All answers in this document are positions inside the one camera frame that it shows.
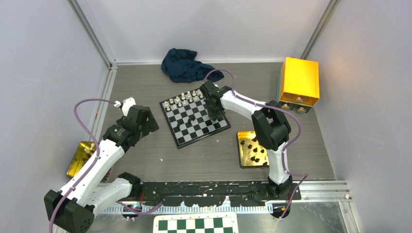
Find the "black white chess board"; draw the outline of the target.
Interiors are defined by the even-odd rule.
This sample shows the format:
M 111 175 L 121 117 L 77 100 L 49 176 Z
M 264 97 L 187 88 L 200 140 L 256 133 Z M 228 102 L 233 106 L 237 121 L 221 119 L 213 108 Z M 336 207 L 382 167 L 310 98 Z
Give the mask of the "black white chess board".
M 206 99 L 199 89 L 159 103 L 178 149 L 231 127 L 226 117 L 209 118 Z

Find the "orange drawer box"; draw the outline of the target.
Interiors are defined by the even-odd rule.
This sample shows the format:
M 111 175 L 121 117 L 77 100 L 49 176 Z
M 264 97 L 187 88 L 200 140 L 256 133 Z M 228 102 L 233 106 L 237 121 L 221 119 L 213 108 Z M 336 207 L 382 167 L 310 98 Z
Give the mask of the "orange drawer box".
M 281 109 L 307 114 L 319 99 L 318 62 L 286 57 L 277 81 L 276 101 Z

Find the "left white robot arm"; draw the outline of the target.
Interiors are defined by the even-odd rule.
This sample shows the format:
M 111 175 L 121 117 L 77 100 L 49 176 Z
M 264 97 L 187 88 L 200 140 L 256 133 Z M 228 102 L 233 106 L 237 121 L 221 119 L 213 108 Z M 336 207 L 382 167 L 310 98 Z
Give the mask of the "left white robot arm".
M 128 172 L 120 174 L 110 185 L 95 188 L 107 171 L 143 137 L 159 126 L 149 107 L 133 105 L 109 127 L 94 154 L 81 170 L 59 191 L 50 190 L 44 197 L 49 232 L 54 226 L 68 233 L 85 233 L 94 218 L 123 198 L 137 200 L 142 193 L 140 178 Z

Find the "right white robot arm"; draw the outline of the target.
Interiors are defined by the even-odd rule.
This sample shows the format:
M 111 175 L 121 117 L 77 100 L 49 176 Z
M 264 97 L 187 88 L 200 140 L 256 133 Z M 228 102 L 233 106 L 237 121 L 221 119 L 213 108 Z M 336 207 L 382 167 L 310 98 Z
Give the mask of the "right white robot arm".
M 218 119 L 230 110 L 251 120 L 255 139 L 267 151 L 269 160 L 268 190 L 275 199 L 284 198 L 292 183 L 287 172 L 287 151 L 291 127 L 276 101 L 262 102 L 239 94 L 228 86 L 218 87 L 211 81 L 200 86 L 206 99 L 210 119 Z

